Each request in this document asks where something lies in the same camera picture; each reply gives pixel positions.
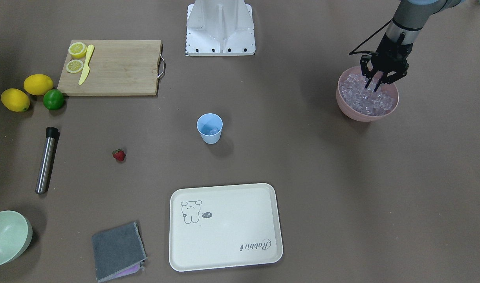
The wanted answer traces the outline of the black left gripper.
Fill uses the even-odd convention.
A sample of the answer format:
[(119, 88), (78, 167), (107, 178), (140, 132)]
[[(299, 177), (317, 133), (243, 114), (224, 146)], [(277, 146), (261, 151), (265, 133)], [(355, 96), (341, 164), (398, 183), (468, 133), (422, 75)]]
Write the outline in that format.
[(393, 84), (407, 75), (409, 63), (409, 44), (403, 45), (406, 34), (400, 34), (396, 41), (384, 35), (375, 52), (365, 52), (360, 59), (362, 75), (365, 77), (365, 88), (373, 81), (373, 91), (381, 89), (383, 84)]

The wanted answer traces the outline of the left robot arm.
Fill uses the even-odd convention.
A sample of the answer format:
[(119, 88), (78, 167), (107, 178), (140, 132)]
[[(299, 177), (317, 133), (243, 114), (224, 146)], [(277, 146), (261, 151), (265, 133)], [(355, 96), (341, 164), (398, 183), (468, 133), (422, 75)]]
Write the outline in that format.
[(375, 91), (382, 84), (393, 84), (407, 75), (411, 53), (418, 34), (431, 15), (459, 5), (461, 0), (402, 0), (393, 18), (383, 27), (385, 34), (375, 51), (353, 50), (361, 54), (360, 68), (367, 79), (365, 88), (377, 74), (382, 75), (375, 84)]

